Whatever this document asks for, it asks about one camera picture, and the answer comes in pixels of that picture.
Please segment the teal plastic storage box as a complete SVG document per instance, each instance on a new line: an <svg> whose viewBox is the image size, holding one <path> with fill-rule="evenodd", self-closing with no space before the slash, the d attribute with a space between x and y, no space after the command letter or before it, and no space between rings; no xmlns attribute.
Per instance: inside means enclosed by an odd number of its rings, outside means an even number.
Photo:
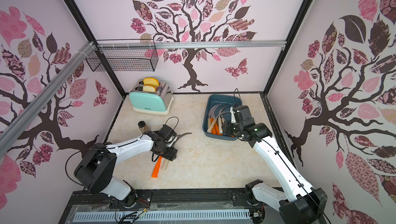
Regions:
<svg viewBox="0 0 396 224"><path fill-rule="evenodd" d="M231 121L231 114L229 113L230 108L237 104L242 105L242 99L240 96L233 97L230 95L220 95L214 94L210 95L208 98L207 106L205 109L204 120L203 120L203 132L207 137L215 138L219 140L225 141L235 141L237 138L234 136L223 136L222 134L218 134L220 131L218 127L218 114L228 111L220 116L223 121Z"/></svg>

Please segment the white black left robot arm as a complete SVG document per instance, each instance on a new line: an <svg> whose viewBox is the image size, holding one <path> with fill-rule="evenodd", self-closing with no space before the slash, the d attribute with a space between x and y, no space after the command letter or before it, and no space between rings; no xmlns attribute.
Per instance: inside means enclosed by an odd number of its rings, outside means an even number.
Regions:
<svg viewBox="0 0 396 224"><path fill-rule="evenodd" d="M74 171L74 176L91 194L106 194L126 206L136 202L136 191L130 184L113 175L116 165L144 152L173 161L177 149L171 142L177 137L174 131L149 131L118 144L95 144L84 155Z"/></svg>

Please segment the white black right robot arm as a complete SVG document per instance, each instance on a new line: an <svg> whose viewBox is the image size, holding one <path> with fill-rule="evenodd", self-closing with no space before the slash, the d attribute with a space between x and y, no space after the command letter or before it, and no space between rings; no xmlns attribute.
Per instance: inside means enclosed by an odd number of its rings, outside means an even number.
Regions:
<svg viewBox="0 0 396 224"><path fill-rule="evenodd" d="M222 125L223 134L248 142L265 160L282 187L277 190L262 180L255 180L245 186L247 201L273 208L286 224L328 224L324 213L327 194L321 188L314 188L297 171L268 127L255 123L248 106L235 104L229 113L231 120Z"/></svg>

